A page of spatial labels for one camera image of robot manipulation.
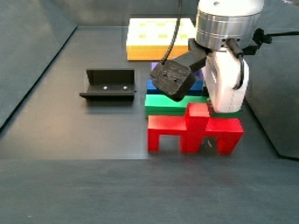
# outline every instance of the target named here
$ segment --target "red arch block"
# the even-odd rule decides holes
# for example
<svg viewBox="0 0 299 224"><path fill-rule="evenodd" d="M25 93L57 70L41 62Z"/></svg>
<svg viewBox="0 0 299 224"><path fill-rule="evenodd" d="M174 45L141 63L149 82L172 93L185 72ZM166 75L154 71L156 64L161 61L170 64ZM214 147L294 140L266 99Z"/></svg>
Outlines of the red arch block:
<svg viewBox="0 0 299 224"><path fill-rule="evenodd" d="M220 154L229 154L244 130L236 118L212 118L205 103L189 103L184 116L149 115L146 147L158 151L160 135L180 136L182 153L196 153L204 137L217 138Z"/></svg>

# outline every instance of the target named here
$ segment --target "black bracket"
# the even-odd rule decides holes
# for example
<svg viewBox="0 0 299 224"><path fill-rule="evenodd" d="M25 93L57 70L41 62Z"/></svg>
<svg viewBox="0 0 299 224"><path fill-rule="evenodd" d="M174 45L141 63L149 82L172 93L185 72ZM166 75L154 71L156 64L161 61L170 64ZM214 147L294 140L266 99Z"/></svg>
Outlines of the black bracket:
<svg viewBox="0 0 299 224"><path fill-rule="evenodd" d="M87 91L78 95L86 100L134 99L133 69L87 69Z"/></svg>

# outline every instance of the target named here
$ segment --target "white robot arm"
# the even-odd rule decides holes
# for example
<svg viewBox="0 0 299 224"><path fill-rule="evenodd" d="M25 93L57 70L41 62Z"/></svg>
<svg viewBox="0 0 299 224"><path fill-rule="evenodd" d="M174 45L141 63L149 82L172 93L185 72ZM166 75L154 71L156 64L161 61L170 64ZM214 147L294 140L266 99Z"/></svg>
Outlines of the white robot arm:
<svg viewBox="0 0 299 224"><path fill-rule="evenodd" d="M192 72L202 68L214 112L238 111L248 84L248 65L241 49L249 46L264 0L200 0L196 38L189 52L157 64L153 85L178 101L189 90Z"/></svg>
<svg viewBox="0 0 299 224"><path fill-rule="evenodd" d="M214 112L238 111L248 85L248 64L229 50L228 39L245 48L252 40L264 0L200 0L196 17L196 43L212 50L202 68ZM234 87L241 78L241 85Z"/></svg>

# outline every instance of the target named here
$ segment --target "yellow box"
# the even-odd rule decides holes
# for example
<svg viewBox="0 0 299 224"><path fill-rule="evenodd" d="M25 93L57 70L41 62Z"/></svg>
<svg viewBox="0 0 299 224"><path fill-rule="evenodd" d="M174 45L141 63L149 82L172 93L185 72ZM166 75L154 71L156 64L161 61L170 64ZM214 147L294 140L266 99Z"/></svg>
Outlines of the yellow box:
<svg viewBox="0 0 299 224"><path fill-rule="evenodd" d="M173 37L176 18L130 18L125 39L126 60L160 60ZM188 39L194 37L189 18L181 18L169 59L188 52Z"/></svg>

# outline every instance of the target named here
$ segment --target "stacked blocks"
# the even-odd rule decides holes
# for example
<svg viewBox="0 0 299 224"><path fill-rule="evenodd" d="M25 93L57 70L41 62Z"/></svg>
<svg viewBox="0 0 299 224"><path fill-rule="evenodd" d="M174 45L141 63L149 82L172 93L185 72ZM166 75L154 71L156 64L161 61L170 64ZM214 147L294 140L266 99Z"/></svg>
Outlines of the stacked blocks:
<svg viewBox="0 0 299 224"><path fill-rule="evenodd" d="M130 18L125 52L128 60L160 60L173 36L176 18ZM188 52L188 39L194 36L194 28L188 18L181 18L180 29L169 59Z"/></svg>
<svg viewBox="0 0 299 224"><path fill-rule="evenodd" d="M176 135L181 152L196 153L201 139L216 137L218 154L229 154L242 133L238 119L210 117L206 103L189 103L184 116L148 116L146 147L150 152L158 151L160 135Z"/></svg>
<svg viewBox="0 0 299 224"><path fill-rule="evenodd" d="M161 94L146 94L144 99L144 115L182 116L189 102L206 102L201 96L185 95L181 101L170 100Z"/></svg>
<svg viewBox="0 0 299 224"><path fill-rule="evenodd" d="M148 95L160 95L160 90L153 85L153 80L146 80L146 94ZM201 95L201 86L202 86L202 80L196 80L186 95Z"/></svg>

